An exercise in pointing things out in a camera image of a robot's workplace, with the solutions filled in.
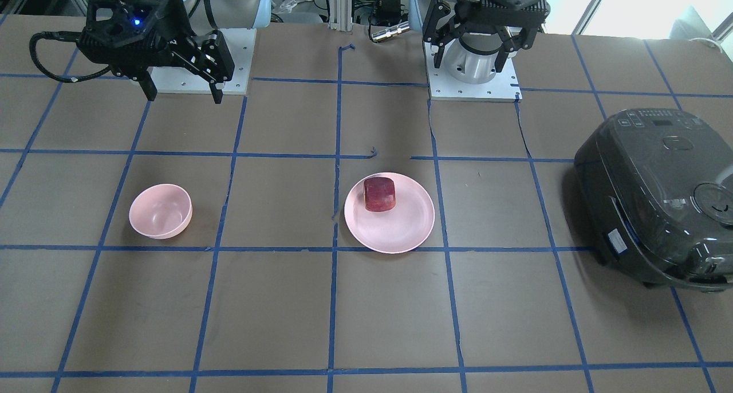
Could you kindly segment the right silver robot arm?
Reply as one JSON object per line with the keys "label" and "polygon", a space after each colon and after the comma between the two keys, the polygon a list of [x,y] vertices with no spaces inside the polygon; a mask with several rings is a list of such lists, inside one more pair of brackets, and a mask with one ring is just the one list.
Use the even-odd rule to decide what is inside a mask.
{"label": "right silver robot arm", "polygon": [[246,95],[257,30],[270,0],[89,0],[76,38],[81,53],[142,89],[160,93]]}

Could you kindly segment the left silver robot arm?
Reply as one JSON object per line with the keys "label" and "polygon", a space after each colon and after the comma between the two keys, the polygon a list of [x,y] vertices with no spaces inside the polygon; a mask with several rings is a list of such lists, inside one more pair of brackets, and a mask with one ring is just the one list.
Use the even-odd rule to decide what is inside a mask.
{"label": "left silver robot arm", "polygon": [[485,84],[533,46],[549,14],[547,0],[411,0],[409,22],[435,50],[435,68]]}

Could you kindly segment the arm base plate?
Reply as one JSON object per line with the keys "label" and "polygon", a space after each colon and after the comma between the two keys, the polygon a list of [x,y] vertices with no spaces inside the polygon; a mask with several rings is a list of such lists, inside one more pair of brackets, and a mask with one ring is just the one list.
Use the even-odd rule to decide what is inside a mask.
{"label": "arm base plate", "polygon": [[501,42],[497,34],[466,33],[447,44],[442,65],[433,66],[438,48],[424,43],[432,100],[513,101],[523,96],[511,57],[497,73],[494,62]]}
{"label": "arm base plate", "polygon": [[[246,95],[257,31],[255,29],[227,28],[222,29],[222,34],[227,41],[228,51],[235,64],[231,80],[223,83],[223,95]],[[209,85],[201,77],[183,68],[153,67],[150,76],[160,93],[210,95]]]}

